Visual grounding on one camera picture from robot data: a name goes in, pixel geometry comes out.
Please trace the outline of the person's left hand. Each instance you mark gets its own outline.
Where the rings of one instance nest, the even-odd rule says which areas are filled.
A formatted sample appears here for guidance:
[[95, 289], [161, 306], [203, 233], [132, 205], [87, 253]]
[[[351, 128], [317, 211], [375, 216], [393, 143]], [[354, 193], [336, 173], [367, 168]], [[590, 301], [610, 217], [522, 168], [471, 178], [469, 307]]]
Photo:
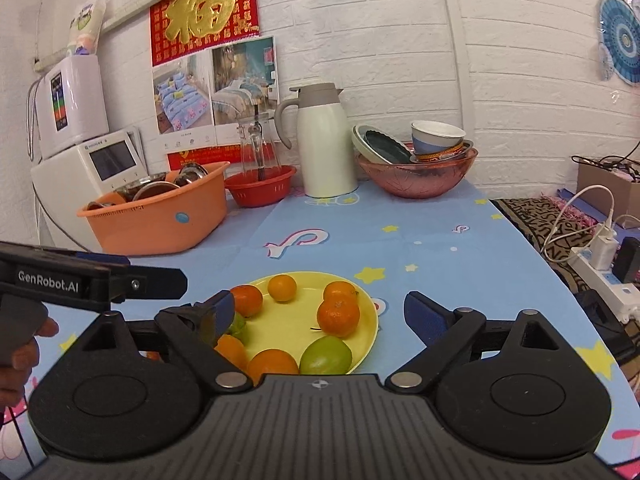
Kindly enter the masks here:
[[39, 364], [40, 354], [37, 337], [50, 338], [58, 333], [58, 323], [47, 318], [43, 326], [36, 331], [36, 336], [12, 354], [12, 364], [2, 366], [0, 370], [0, 408], [15, 408], [23, 399], [25, 385], [32, 374], [32, 369]]

